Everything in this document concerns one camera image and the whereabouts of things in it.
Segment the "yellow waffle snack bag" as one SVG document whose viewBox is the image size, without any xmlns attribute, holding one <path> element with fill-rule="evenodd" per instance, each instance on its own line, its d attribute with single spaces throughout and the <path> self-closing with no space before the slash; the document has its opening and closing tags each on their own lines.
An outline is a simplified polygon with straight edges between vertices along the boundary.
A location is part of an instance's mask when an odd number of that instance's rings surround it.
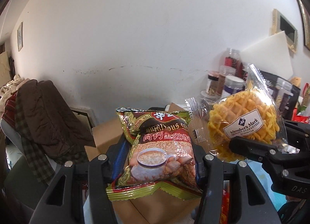
<svg viewBox="0 0 310 224">
<path fill-rule="evenodd" d="M 284 150 L 289 144 L 287 130 L 266 80 L 255 65 L 248 68 L 243 91 L 211 101 L 187 98 L 193 141 L 207 153 L 225 162 L 242 160 L 243 155 L 230 150 L 235 137 L 250 143 L 267 144 Z"/>
</svg>

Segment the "green oatmeal snack packet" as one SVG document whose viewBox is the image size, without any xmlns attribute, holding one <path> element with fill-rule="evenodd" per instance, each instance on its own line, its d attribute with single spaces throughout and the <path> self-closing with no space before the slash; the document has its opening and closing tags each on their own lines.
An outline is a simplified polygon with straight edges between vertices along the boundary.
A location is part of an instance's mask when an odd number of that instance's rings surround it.
<svg viewBox="0 0 310 224">
<path fill-rule="evenodd" d="M 112 202 L 161 190 L 181 200 L 201 197 L 187 111 L 118 108 L 129 149 L 123 170 L 106 189 Z"/>
</svg>

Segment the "large red crinkled snack bag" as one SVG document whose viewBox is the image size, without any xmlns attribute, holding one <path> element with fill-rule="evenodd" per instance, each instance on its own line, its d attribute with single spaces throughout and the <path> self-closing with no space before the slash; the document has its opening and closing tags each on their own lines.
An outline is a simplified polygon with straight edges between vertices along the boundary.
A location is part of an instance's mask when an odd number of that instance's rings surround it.
<svg viewBox="0 0 310 224">
<path fill-rule="evenodd" d="M 227 224 L 229 217 L 230 207 L 230 182 L 225 180 L 223 182 L 223 193 L 222 193 L 222 205 L 219 224 Z"/>
</svg>

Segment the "light blue floral tablecloth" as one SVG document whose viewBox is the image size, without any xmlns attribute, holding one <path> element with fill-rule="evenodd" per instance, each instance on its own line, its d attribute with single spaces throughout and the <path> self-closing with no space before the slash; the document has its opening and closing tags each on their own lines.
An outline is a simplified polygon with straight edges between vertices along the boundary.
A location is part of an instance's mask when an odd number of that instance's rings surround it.
<svg viewBox="0 0 310 224">
<path fill-rule="evenodd" d="M 272 191 L 271 189 L 272 180 L 269 174 L 262 168 L 261 163 L 248 160 L 247 164 L 252 169 L 252 171 L 254 172 L 254 174 L 256 175 L 260 183 L 262 184 L 263 188 L 267 192 L 275 209 L 279 210 L 286 203 L 285 196 Z"/>
</svg>

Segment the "black standing pouch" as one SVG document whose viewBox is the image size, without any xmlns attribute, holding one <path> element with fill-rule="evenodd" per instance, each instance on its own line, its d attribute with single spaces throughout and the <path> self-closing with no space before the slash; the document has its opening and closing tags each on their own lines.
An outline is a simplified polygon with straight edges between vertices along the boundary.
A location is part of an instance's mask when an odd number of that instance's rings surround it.
<svg viewBox="0 0 310 224">
<path fill-rule="evenodd" d="M 282 118 L 290 120 L 298 101 L 300 88 L 277 75 L 265 71 L 261 71 L 261 74 Z"/>
</svg>

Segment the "brown jacket clothes pile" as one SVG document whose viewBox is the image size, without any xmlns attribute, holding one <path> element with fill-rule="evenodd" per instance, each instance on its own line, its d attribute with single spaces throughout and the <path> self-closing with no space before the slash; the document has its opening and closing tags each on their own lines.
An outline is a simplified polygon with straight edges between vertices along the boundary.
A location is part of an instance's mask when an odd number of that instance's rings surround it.
<svg viewBox="0 0 310 224">
<path fill-rule="evenodd" d="M 1 105 L 1 119 L 21 138 L 21 151 L 39 182 L 49 183 L 55 175 L 50 161 L 64 165 L 88 160 L 85 146 L 94 138 L 53 82 L 27 80 L 9 92 Z"/>
</svg>

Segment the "jar with purple label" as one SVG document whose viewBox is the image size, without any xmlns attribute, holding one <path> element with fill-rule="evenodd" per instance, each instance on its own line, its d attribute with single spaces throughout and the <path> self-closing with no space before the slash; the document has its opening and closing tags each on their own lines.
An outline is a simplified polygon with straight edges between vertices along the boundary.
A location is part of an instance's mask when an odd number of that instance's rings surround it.
<svg viewBox="0 0 310 224">
<path fill-rule="evenodd" d="M 243 79 L 236 76 L 226 76 L 222 90 L 222 98 L 243 91 L 244 87 L 245 81 Z"/>
</svg>

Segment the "open cardboard box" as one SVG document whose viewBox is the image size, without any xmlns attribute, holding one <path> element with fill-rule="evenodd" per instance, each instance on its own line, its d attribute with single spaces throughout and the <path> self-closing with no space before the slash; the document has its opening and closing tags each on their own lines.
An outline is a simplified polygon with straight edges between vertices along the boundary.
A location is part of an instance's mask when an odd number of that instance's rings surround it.
<svg viewBox="0 0 310 224">
<path fill-rule="evenodd" d="M 119 108 L 92 129 L 89 159 L 105 154 L 112 174 L 105 193 L 123 223 L 176 223 L 200 203 L 197 156 L 184 106 Z"/>
</svg>

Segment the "jar with dark red label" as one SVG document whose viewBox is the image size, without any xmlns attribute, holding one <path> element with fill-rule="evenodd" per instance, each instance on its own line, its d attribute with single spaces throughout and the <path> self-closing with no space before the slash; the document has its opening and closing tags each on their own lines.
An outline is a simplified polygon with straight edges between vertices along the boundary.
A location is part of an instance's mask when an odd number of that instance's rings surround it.
<svg viewBox="0 0 310 224">
<path fill-rule="evenodd" d="M 227 48 L 226 55 L 224 58 L 224 65 L 234 68 L 236 70 L 236 75 L 238 75 L 241 65 L 240 53 L 241 52 L 239 50 L 233 48 Z"/>
</svg>

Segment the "white foam board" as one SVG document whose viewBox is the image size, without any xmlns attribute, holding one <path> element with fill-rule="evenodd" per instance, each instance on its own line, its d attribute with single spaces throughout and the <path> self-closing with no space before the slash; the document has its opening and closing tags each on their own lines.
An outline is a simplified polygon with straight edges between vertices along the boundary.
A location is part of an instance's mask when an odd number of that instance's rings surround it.
<svg viewBox="0 0 310 224">
<path fill-rule="evenodd" d="M 248 47 L 240 53 L 240 57 L 242 62 L 254 64 L 257 69 L 283 79 L 288 80 L 293 76 L 291 57 L 284 31 Z"/>
</svg>

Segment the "framed wall panel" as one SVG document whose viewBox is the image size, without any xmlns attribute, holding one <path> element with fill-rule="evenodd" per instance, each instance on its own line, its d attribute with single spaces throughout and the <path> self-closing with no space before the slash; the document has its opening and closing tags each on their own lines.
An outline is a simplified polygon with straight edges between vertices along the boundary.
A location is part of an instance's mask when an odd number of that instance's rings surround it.
<svg viewBox="0 0 310 224">
<path fill-rule="evenodd" d="M 272 11 L 271 34 L 284 32 L 286 36 L 287 46 L 291 52 L 296 54 L 298 42 L 298 30 L 292 23 L 277 9 Z"/>
</svg>

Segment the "small wall picture frame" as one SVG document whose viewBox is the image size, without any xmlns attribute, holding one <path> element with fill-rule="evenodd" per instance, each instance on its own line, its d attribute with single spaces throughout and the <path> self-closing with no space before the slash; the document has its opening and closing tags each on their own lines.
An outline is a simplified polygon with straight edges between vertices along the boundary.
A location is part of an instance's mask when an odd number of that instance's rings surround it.
<svg viewBox="0 0 310 224">
<path fill-rule="evenodd" d="M 23 48 L 23 22 L 20 23 L 17 29 L 17 47 L 18 51 Z"/>
</svg>

